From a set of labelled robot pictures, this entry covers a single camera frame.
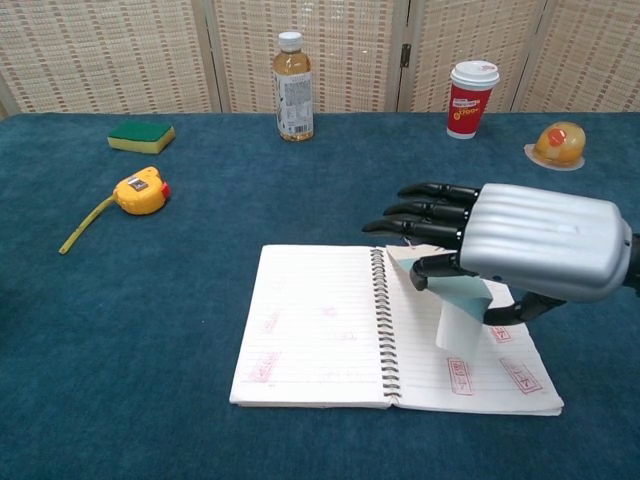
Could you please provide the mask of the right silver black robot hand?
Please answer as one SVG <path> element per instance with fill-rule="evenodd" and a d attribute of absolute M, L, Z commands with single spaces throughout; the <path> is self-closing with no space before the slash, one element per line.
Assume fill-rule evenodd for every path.
<path fill-rule="evenodd" d="M 592 303 L 639 287 L 639 236 L 616 204 L 503 183 L 480 188 L 419 183 L 402 188 L 365 233 L 442 248 L 409 270 L 417 290 L 434 279 L 469 276 L 524 291 L 489 309 L 489 326 L 529 322 L 567 302 Z"/>

